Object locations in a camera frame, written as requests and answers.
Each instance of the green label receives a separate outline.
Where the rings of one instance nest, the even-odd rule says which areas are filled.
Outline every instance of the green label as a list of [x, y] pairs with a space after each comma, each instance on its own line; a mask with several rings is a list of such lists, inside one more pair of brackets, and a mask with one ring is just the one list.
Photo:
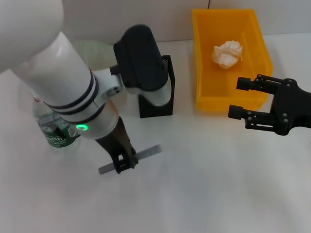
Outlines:
[[78, 135], [78, 133], [70, 126], [62, 129], [63, 134], [66, 136], [66, 139], [61, 138], [54, 132], [45, 132], [43, 131], [45, 137], [47, 138], [48, 143], [53, 147], [66, 147], [73, 143], [76, 139], [71, 138]]

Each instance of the white table surface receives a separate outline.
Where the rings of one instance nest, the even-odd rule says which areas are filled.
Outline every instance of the white table surface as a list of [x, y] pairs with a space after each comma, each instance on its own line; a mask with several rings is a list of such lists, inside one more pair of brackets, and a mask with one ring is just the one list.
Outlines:
[[[274, 76], [311, 91], [311, 34], [265, 41]], [[137, 97], [126, 93], [114, 102], [135, 149], [160, 143], [163, 152], [121, 175], [98, 174], [111, 159], [95, 141], [83, 138], [71, 154], [51, 150], [27, 88], [1, 74], [1, 232], [311, 232], [311, 130], [283, 137], [196, 111], [192, 42], [158, 45], [173, 61], [173, 116], [140, 119]]]

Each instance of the gray ruler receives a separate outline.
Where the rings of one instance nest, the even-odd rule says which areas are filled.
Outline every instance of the gray ruler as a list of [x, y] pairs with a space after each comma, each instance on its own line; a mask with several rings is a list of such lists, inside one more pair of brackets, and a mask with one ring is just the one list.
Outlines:
[[[158, 144], [156, 146], [153, 146], [153, 147], [150, 147], [148, 149], [145, 149], [145, 150], [142, 150], [138, 153], [135, 154], [135, 157], [138, 159], [138, 160], [141, 160], [141, 159], [145, 159], [145, 158], [148, 158], [152, 155], [155, 155], [155, 154], [159, 154], [162, 152], [162, 148], [161, 146]], [[99, 174], [105, 174], [107, 172], [110, 172], [110, 171], [113, 171], [115, 169], [115, 167], [113, 166], [113, 163], [110, 163], [110, 164], [107, 164], [103, 167], [100, 167], [98, 169], [99, 171]]]

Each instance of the green led light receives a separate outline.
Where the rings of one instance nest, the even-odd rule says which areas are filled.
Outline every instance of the green led light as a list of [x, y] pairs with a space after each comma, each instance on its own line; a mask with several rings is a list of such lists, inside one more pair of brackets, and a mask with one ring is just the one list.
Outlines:
[[76, 125], [76, 128], [78, 130], [81, 130], [81, 131], [85, 131], [88, 129], [88, 127], [86, 125]]

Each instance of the crumpled paper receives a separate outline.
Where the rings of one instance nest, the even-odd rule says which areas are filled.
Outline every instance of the crumpled paper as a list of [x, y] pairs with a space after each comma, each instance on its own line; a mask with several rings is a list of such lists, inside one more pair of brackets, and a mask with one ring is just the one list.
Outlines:
[[228, 69], [242, 60], [243, 46], [238, 41], [226, 41], [223, 45], [214, 46], [213, 61], [221, 68]]

